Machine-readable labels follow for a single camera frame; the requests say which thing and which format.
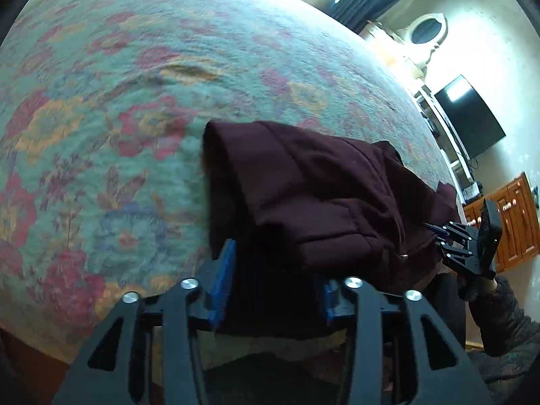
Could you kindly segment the right forearm dark sleeve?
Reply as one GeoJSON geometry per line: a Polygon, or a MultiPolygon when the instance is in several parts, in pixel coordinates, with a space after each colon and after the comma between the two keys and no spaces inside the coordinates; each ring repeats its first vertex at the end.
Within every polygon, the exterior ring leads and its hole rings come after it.
{"type": "Polygon", "coordinates": [[[516,356],[535,360],[539,355],[539,322],[519,306],[511,284],[503,275],[496,287],[468,303],[474,323],[481,332],[481,342],[488,356],[516,356]]]}

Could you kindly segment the person's right hand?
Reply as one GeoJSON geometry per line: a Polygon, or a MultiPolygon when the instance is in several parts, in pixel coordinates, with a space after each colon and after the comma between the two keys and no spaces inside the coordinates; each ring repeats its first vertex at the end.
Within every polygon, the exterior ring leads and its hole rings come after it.
{"type": "Polygon", "coordinates": [[[472,227],[474,234],[473,239],[467,241],[467,250],[472,253],[472,257],[469,262],[469,267],[474,269],[473,272],[460,273],[459,282],[459,297],[465,301],[472,301],[478,295],[487,293],[488,286],[494,283],[493,279],[484,279],[481,277],[480,266],[478,258],[475,256],[476,244],[477,244],[477,230],[472,227]]]}

